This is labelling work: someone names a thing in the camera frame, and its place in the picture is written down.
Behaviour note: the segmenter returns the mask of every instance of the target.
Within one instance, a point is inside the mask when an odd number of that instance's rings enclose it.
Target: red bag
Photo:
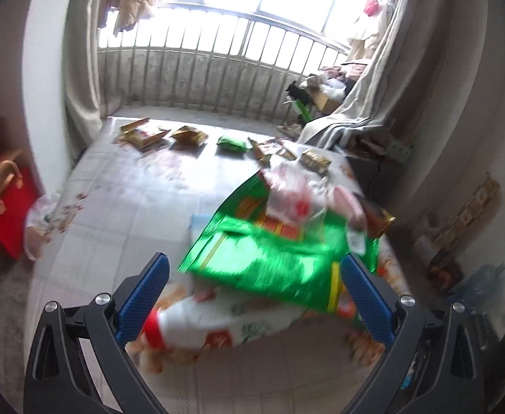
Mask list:
[[[15,177],[0,195],[0,247],[17,260],[23,251],[26,214],[39,197],[39,193],[28,168],[20,171],[13,161],[5,160],[3,163],[13,166]]]

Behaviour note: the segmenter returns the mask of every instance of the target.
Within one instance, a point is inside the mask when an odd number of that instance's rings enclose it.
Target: white plastic bag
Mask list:
[[[47,234],[51,230],[51,216],[60,197],[59,193],[51,193],[38,198],[26,215],[24,253],[33,262],[41,256],[43,243],[49,242]]]
[[[270,187],[265,214],[285,224],[302,227],[325,213],[330,183],[296,161],[287,161],[263,172]]]
[[[334,186],[328,178],[304,169],[297,161],[284,161],[263,171],[270,187],[265,214],[294,227],[323,218],[326,210],[348,219],[349,227],[366,232],[362,205],[350,191]]]

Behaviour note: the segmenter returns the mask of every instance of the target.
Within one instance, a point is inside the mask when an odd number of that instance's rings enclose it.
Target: curtain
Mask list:
[[[67,127],[72,156],[77,158],[101,129],[97,63],[99,0],[70,0],[63,43]]]
[[[308,123],[299,141],[321,148],[345,146],[355,129],[403,124],[410,111],[403,100],[421,98],[417,72],[433,54],[433,34],[447,0],[398,0],[390,25],[343,104],[331,115]]]

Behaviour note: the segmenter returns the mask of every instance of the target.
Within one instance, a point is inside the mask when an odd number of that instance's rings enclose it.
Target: green snack bag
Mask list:
[[[346,219],[327,211],[314,227],[296,228],[265,215],[269,190],[255,174],[216,211],[179,270],[322,312],[337,309],[344,286],[340,261],[348,247]],[[360,255],[377,268],[378,240]]]
[[[246,142],[227,135],[222,135],[220,138],[218,138],[217,145],[220,148],[229,150],[231,152],[246,152],[248,149]]]

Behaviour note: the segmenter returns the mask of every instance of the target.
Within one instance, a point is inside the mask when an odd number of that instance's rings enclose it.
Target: water bottle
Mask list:
[[[470,312],[483,311],[484,303],[496,293],[505,265],[484,264],[452,289],[452,302],[461,302]]]

